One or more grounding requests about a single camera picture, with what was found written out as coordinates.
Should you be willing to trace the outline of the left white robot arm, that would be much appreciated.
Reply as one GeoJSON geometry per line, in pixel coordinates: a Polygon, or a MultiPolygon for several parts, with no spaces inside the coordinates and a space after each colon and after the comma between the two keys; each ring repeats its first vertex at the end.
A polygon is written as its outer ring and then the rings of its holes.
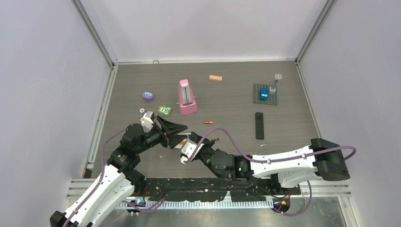
{"type": "Polygon", "coordinates": [[[136,166],[140,153],[160,144],[174,148],[188,127],[152,115],[141,123],[130,124],[120,131],[122,139],[108,160],[103,160],[100,175],[82,196],[64,212],[50,217],[52,227],[97,227],[127,197],[141,195],[146,187],[145,176],[136,166]]]}

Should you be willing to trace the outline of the white remote control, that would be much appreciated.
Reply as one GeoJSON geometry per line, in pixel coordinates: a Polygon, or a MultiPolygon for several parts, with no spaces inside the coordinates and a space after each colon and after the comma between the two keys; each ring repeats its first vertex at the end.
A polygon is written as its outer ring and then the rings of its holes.
{"type": "Polygon", "coordinates": [[[180,141],[174,148],[181,149],[185,142],[189,139],[190,133],[179,133],[180,136],[183,136],[183,140],[180,141]]]}

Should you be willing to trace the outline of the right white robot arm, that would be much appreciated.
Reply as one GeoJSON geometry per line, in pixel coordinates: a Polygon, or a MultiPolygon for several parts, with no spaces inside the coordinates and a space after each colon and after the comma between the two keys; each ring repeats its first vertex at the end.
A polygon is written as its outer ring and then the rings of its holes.
{"type": "Polygon", "coordinates": [[[214,142],[192,133],[181,148],[181,162],[199,160],[217,178],[240,181],[270,178],[270,189],[282,194],[302,182],[350,179],[344,146],[316,138],[302,148],[272,155],[228,154],[213,149],[214,142]]]}

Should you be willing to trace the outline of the black bar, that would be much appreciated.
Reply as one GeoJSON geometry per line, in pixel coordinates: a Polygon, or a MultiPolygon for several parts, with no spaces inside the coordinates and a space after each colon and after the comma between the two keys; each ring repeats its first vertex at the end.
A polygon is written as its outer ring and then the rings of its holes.
{"type": "Polygon", "coordinates": [[[264,140],[264,118],[261,112],[255,113],[255,138],[264,140]]]}

